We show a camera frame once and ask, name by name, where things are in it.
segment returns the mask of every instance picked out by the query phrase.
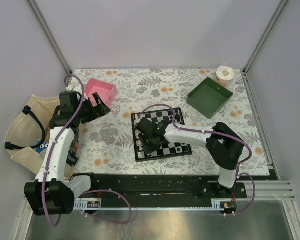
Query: pink container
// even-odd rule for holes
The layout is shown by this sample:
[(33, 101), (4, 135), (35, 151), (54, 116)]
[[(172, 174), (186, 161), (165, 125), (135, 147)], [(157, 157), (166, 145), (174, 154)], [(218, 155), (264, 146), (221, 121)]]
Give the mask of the pink container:
[(97, 103), (93, 97), (94, 93), (98, 93), (104, 104), (110, 107), (118, 90), (115, 84), (91, 78), (85, 86), (85, 94), (90, 98), (92, 105), (95, 107)]

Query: gray floor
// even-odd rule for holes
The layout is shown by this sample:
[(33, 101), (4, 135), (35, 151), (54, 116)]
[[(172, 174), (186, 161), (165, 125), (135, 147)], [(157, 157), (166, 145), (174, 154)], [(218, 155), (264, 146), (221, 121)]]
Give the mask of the gray floor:
[[(99, 216), (124, 221), (127, 212), (104, 211)], [(133, 221), (116, 225), (79, 212), (64, 215), (56, 228), (34, 216), (27, 240), (291, 240), (279, 202), (255, 202), (245, 214), (213, 216), (197, 211), (135, 211)]]

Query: green bin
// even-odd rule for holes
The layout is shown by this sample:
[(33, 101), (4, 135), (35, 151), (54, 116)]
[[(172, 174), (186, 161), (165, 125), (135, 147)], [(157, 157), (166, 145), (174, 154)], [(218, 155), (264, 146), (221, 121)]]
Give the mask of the green bin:
[(188, 94), (186, 102), (205, 117), (211, 119), (226, 105), (233, 94), (233, 92), (207, 77)]

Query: toilet paper roll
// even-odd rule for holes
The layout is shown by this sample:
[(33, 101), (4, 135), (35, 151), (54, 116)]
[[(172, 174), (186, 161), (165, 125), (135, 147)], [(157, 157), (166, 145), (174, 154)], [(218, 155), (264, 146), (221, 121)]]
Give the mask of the toilet paper roll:
[(235, 71), (228, 66), (220, 66), (216, 70), (215, 81), (222, 87), (228, 88), (235, 78)]

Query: floral tablecloth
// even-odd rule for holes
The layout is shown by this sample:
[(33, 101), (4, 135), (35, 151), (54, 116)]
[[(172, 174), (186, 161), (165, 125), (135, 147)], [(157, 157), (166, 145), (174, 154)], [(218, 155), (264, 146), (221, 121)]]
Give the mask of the floral tablecloth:
[[(77, 173), (96, 174), (160, 174), (160, 175), (218, 175), (219, 167), (209, 152), (193, 146), (192, 155), (136, 163), (131, 113), (141, 112), (153, 104), (180, 107), (186, 125), (214, 126), (226, 123), (253, 151), (251, 160), (243, 164), (241, 172), (269, 175), (255, 117), (240, 70), (229, 90), (231, 100), (212, 118), (207, 119), (187, 104), (186, 99), (206, 77), (214, 79), (215, 69), (76, 69), (74, 74), (84, 84), (91, 78), (116, 84), (118, 94), (111, 113), (83, 126), (80, 132)], [(71, 80), (72, 88), (78, 86)], [(248, 156), (243, 150), (241, 159)]]

